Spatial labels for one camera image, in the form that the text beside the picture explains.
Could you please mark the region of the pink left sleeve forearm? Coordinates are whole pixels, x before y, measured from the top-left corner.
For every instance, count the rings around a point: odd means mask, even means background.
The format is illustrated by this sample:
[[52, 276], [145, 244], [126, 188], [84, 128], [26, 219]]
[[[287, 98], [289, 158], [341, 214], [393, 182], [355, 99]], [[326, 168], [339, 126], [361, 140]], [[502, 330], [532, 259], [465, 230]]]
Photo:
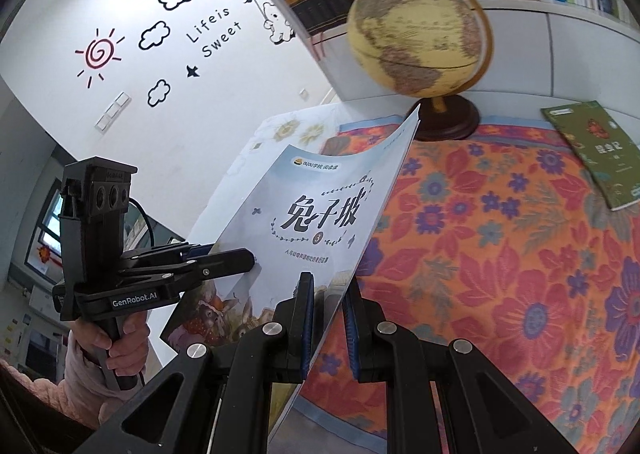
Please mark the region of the pink left sleeve forearm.
[[31, 380], [6, 360], [1, 360], [1, 374], [8, 382], [16, 382], [17, 389], [33, 396], [46, 409], [55, 410], [91, 429], [98, 429], [117, 410], [142, 389], [140, 377], [130, 390], [107, 388], [99, 365], [85, 358], [73, 333], [68, 337], [64, 377], [60, 382], [47, 378]]

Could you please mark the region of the left hand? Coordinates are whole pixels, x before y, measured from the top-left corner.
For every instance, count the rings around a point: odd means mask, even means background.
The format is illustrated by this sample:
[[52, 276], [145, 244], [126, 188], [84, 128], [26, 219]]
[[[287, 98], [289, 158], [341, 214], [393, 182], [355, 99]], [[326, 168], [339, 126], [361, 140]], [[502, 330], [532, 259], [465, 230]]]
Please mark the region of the left hand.
[[82, 318], [70, 323], [70, 331], [82, 350], [97, 358], [99, 351], [107, 354], [106, 367], [117, 376], [140, 374], [149, 354], [150, 328], [148, 314], [130, 314], [122, 324], [122, 336], [112, 341], [104, 330]]

